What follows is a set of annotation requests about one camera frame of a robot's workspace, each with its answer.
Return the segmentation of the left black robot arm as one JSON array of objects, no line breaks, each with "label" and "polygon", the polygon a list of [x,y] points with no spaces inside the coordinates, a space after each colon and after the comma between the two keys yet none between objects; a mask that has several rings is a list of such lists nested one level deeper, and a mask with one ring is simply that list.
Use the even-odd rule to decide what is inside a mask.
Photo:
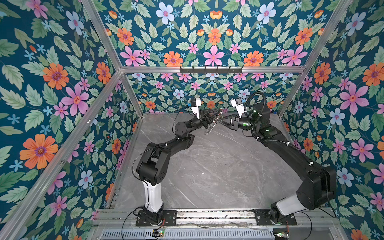
[{"label": "left black robot arm", "polygon": [[147,220],[158,225],[164,216],[161,183],[166,177],[170,159],[180,151],[190,148],[194,142],[193,131],[205,128],[210,131],[223,114],[222,109],[199,110],[199,116],[173,126],[175,137],[164,143],[149,143],[137,165],[137,177],[145,188],[145,203],[141,213]]}]

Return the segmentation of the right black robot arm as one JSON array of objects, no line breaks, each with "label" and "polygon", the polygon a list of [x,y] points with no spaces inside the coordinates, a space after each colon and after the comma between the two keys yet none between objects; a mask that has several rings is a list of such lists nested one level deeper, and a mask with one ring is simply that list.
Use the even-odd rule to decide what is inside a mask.
[{"label": "right black robot arm", "polygon": [[289,197],[271,204],[270,219],[279,224],[293,213],[314,210],[337,195],[337,173],[312,161],[270,122],[266,105],[255,104],[243,114],[222,117],[220,123],[230,130],[250,131],[251,137],[279,155],[300,177],[302,184]]}]

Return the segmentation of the black hook rail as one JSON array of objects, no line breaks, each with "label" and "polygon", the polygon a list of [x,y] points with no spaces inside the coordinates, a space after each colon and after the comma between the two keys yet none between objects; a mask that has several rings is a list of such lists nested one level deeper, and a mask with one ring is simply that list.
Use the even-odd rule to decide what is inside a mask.
[{"label": "black hook rail", "polygon": [[180,67],[181,74],[238,74],[243,72],[243,67]]}]

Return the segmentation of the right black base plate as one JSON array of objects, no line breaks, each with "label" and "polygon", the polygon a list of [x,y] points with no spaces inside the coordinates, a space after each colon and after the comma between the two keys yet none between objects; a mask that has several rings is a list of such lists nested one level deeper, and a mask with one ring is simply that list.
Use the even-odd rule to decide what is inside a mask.
[{"label": "right black base plate", "polygon": [[258,226],[296,226],[297,221],[294,214],[284,216],[276,209],[253,209]]}]

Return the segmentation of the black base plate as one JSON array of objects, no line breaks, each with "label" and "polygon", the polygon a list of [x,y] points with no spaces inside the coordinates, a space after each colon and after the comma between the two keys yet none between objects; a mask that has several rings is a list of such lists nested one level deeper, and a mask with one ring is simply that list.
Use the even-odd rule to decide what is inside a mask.
[{"label": "black base plate", "polygon": [[294,214],[284,216],[276,209],[253,209],[258,226],[296,226],[297,221]]},{"label": "black base plate", "polygon": [[136,226],[137,227],[160,227],[176,225],[177,211],[175,210],[163,210],[158,213],[152,213],[147,210],[141,210],[138,213]]}]

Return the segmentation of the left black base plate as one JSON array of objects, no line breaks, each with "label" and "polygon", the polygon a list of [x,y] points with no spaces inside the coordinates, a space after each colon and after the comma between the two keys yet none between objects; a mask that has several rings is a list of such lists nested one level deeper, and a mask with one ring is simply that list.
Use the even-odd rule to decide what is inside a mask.
[{"label": "left black base plate", "polygon": [[152,213],[147,210],[141,210],[138,213],[136,226],[137,227],[160,227],[176,225],[177,211],[175,210],[163,210],[158,213]]}]

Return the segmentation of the aluminium front rail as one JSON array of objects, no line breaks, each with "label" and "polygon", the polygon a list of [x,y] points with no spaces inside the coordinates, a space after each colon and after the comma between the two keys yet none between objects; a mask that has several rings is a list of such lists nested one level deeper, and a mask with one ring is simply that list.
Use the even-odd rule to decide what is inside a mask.
[{"label": "aluminium front rail", "polygon": [[[177,209],[177,220],[174,227],[239,227],[239,228],[275,228],[290,230],[293,228],[332,229],[341,228],[342,224],[337,218],[331,216],[330,208],[315,209],[313,211],[301,211],[293,213],[297,225],[258,226],[253,209]],[[130,209],[100,210],[98,217],[93,221],[93,229],[119,229],[125,227],[137,227],[138,213],[132,213]]]}]

